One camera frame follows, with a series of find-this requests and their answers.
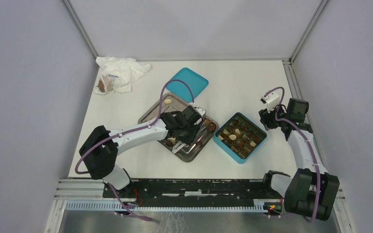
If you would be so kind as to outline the steel tray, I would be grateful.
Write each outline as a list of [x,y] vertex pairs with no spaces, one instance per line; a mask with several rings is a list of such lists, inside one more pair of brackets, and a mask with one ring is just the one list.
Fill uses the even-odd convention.
[[[163,95],[163,100],[170,100],[171,103],[162,103],[163,112],[182,111],[190,104],[177,95],[169,92]],[[152,121],[156,118],[159,110],[159,102],[157,101],[145,114],[143,114],[138,123]],[[191,162],[200,153],[203,147],[208,143],[215,131],[219,128],[218,123],[209,116],[203,117],[203,122],[197,132],[195,139],[190,146],[180,148],[175,155],[184,162]]]

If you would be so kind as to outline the teal chocolate box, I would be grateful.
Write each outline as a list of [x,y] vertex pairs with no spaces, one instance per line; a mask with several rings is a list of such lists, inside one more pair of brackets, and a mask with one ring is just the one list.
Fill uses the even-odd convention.
[[[232,141],[229,135],[235,134]],[[240,112],[235,113],[214,134],[214,142],[238,164],[245,163],[267,139],[267,134],[260,127]]]

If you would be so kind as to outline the teal box lid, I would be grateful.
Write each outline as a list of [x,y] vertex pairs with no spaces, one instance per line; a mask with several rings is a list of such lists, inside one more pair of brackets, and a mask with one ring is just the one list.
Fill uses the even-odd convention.
[[166,86],[166,89],[188,103],[192,102],[192,98],[196,99],[209,84],[206,78],[187,67],[180,69],[172,77],[172,80],[175,79],[185,82],[191,90],[193,97],[189,89],[181,82],[171,82]]

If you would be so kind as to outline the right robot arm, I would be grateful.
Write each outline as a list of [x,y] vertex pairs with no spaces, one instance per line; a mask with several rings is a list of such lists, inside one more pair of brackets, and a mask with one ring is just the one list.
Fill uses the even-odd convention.
[[294,155],[297,171],[293,177],[276,171],[267,173],[268,181],[261,185],[267,198],[280,194],[284,210],[303,216],[308,221],[327,221],[339,190],[339,179],[328,173],[314,145],[314,135],[305,117],[309,103],[291,98],[287,105],[280,97],[263,96],[266,108],[259,111],[266,130],[280,128]]

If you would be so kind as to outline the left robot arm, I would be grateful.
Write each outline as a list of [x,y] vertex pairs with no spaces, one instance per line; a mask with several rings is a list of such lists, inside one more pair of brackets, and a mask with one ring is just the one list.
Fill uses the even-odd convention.
[[96,127],[79,150],[81,158],[75,172],[81,174],[79,165],[84,163],[86,174],[94,180],[103,180],[112,185],[114,191],[122,198],[133,192],[133,184],[126,170],[116,165],[116,158],[134,147],[174,138],[177,142],[171,152],[191,146],[195,141],[206,111],[192,105],[182,111],[164,112],[152,121],[135,127],[109,131],[103,125]]

